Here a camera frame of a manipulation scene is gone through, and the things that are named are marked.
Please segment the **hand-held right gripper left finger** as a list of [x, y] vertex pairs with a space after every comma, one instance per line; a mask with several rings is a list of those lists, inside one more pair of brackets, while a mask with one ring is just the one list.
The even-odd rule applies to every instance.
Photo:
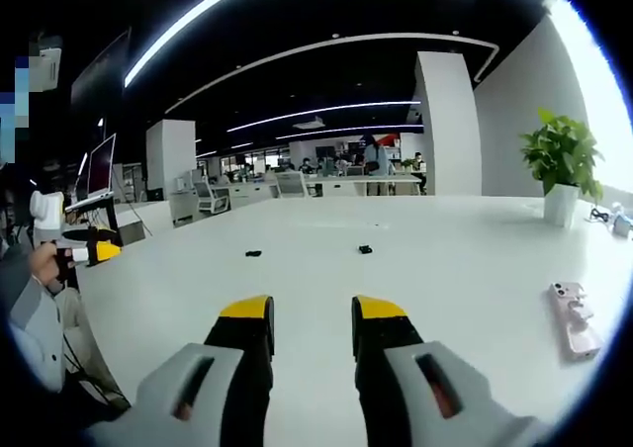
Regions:
[[189, 343], [147, 375], [135, 403], [94, 424], [94, 446], [261, 446], [273, 388], [274, 300], [224, 308], [204, 343]]

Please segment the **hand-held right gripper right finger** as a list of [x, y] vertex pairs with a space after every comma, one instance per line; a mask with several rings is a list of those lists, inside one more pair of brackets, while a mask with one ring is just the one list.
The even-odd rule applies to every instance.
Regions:
[[438, 341], [425, 341], [405, 311], [351, 300], [355, 387], [370, 446], [540, 446], [544, 424], [493, 398], [488, 379]]

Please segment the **person's left hand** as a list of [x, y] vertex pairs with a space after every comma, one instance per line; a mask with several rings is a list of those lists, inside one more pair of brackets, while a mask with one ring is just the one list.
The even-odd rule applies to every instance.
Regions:
[[60, 273], [55, 257], [57, 246], [53, 242], [45, 242], [34, 249], [29, 256], [32, 276], [43, 286], [48, 287]]

